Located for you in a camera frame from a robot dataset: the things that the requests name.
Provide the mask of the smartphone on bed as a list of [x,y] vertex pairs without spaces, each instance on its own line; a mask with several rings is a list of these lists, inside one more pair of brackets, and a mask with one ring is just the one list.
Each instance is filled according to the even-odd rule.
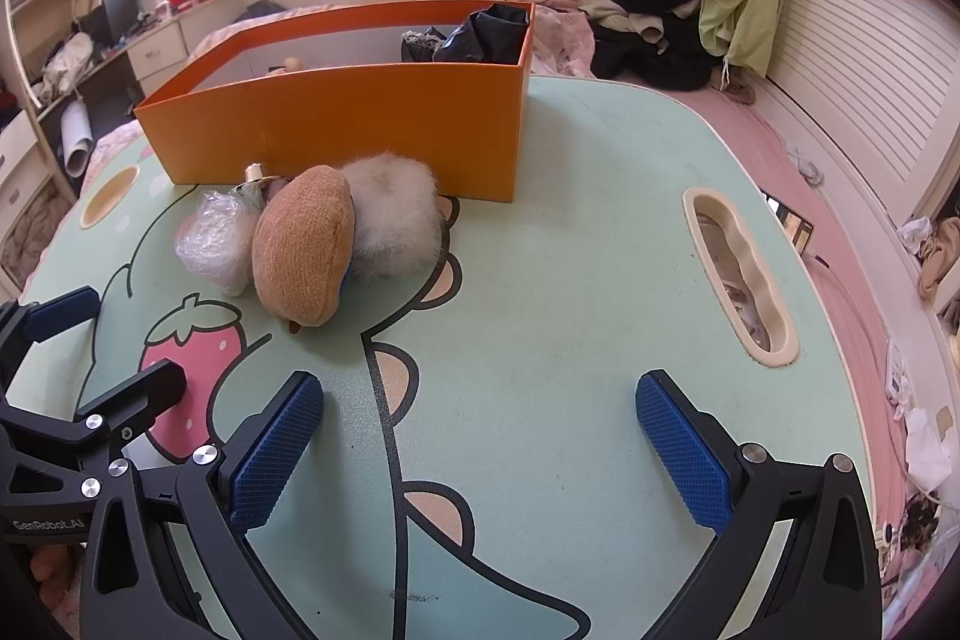
[[781,229],[784,230],[788,241],[793,244],[797,255],[802,257],[807,252],[807,247],[809,247],[814,235],[814,226],[812,226],[811,221],[807,221],[804,216],[800,216],[793,208],[789,208],[786,203],[778,200],[775,195],[771,195],[768,191],[762,191],[761,195],[763,195],[763,200],[765,200],[768,208],[771,209],[771,213],[775,214],[776,219],[781,224]]

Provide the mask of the white drawer cabinet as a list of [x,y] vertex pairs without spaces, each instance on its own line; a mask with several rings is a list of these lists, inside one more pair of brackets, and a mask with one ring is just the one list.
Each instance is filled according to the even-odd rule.
[[208,34],[233,23],[244,11],[242,0],[210,0],[176,14],[135,37],[125,49],[135,80],[145,96],[179,73]]

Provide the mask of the black lace-trimmed cloth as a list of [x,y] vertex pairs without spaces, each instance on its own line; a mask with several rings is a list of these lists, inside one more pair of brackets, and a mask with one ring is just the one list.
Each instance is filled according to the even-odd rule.
[[514,65],[523,52],[529,26],[526,8],[493,3],[469,14],[451,32],[434,26],[424,31],[405,31],[400,39],[400,57],[412,64]]

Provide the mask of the white fluffy pompom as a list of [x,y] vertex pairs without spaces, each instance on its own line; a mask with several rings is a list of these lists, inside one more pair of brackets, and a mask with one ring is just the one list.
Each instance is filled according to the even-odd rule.
[[356,159],[342,169],[355,207],[353,273],[392,278],[438,259],[443,214],[433,172],[393,152]]

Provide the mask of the clear plastic wrap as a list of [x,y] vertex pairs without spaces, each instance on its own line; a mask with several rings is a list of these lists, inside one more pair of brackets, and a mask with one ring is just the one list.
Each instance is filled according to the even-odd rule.
[[174,252],[190,275],[237,298],[252,281],[252,237],[262,209],[263,198],[252,188],[205,190]]

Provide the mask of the white slatted wardrobe door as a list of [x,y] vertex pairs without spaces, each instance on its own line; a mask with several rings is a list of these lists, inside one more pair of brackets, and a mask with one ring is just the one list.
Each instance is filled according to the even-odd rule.
[[770,78],[896,224],[955,184],[958,11],[947,0],[782,0]]

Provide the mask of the black clothes pile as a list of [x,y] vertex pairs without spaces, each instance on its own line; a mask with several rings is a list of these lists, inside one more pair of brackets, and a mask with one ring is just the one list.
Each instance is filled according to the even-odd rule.
[[590,71],[602,80],[633,74],[667,91],[698,91],[719,58],[703,47],[701,0],[583,0],[594,34]]

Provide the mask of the tan plush toy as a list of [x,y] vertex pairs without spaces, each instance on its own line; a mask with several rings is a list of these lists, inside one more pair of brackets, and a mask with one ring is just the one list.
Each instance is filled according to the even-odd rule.
[[252,283],[290,333],[337,312],[350,271],[355,207],[342,170],[314,166],[267,187],[252,237]]

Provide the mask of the orange cardboard box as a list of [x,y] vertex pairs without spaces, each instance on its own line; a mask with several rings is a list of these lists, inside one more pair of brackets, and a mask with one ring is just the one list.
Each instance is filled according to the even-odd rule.
[[[523,136],[534,7],[514,65],[400,57],[405,31],[454,31],[494,0],[332,7],[246,29],[155,89],[137,119],[169,179],[239,182],[261,163],[295,177],[379,152],[416,159],[451,197],[511,202]],[[286,57],[296,73],[268,73]]]

